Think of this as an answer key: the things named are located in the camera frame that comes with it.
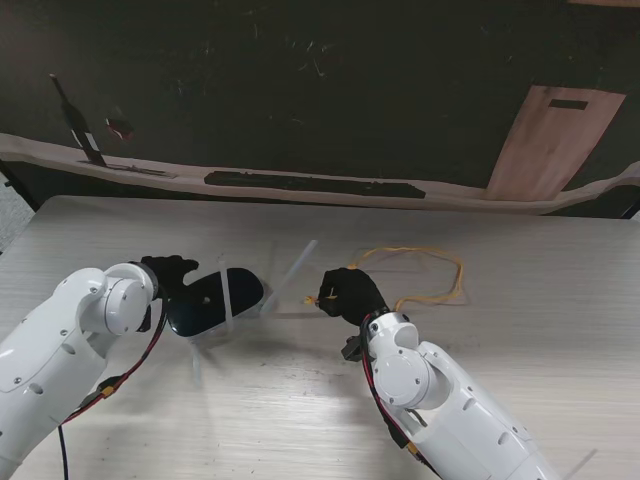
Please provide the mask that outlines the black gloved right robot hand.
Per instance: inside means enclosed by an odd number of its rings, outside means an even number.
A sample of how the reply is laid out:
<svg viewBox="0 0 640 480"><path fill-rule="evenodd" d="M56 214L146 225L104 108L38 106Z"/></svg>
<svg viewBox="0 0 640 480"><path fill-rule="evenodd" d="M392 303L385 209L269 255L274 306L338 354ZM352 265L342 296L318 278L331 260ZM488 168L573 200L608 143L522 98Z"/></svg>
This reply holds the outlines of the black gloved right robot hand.
<svg viewBox="0 0 640 480"><path fill-rule="evenodd" d="M330 317L342 317L355 326L390 312L368 274L344 267L325 272L316 305Z"/></svg>

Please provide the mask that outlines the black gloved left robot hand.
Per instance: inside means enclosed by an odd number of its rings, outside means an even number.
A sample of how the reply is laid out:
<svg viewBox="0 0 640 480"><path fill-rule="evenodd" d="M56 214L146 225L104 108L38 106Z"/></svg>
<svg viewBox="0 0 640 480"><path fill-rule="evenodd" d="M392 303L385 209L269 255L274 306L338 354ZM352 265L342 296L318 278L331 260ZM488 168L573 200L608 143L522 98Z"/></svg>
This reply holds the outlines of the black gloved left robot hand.
<svg viewBox="0 0 640 480"><path fill-rule="evenodd" d="M185 259L180 255L144 256L139 264L152 273L156 287L155 297L171 300L189 297L189 287L184 283L184 277L199 267L198 261Z"/></svg>

